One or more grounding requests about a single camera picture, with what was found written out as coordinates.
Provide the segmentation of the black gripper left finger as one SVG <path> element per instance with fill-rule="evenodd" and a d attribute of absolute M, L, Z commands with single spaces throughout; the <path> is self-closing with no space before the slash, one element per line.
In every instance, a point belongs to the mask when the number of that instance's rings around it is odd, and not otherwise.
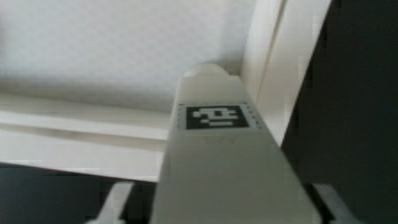
<path fill-rule="evenodd" d="M 134 186 L 134 182 L 118 182 L 112 185 L 98 216 L 86 224 L 127 224 L 121 215 Z"/>

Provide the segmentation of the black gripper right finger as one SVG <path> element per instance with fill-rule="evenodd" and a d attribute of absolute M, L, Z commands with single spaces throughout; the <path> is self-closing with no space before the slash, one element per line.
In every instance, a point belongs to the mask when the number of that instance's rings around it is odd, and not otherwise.
<path fill-rule="evenodd" d="M 315 184 L 313 187 L 326 224 L 356 224 L 356 217 L 335 187 L 329 184 Z"/>

